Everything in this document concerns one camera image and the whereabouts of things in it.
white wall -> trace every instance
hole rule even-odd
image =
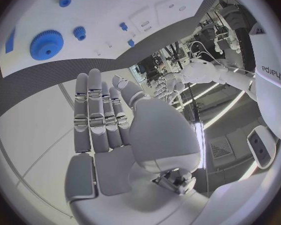
[[[128,68],[102,73],[102,80],[112,86],[114,74],[137,84]],[[70,97],[75,98],[76,80],[64,83]],[[131,109],[123,101],[129,122],[133,120]],[[64,192],[68,164],[74,150],[74,111],[58,85],[38,92],[21,101],[0,117],[0,139],[15,169],[37,194],[23,184],[4,161],[13,185],[31,206],[39,210],[55,224],[77,224],[69,209]]]

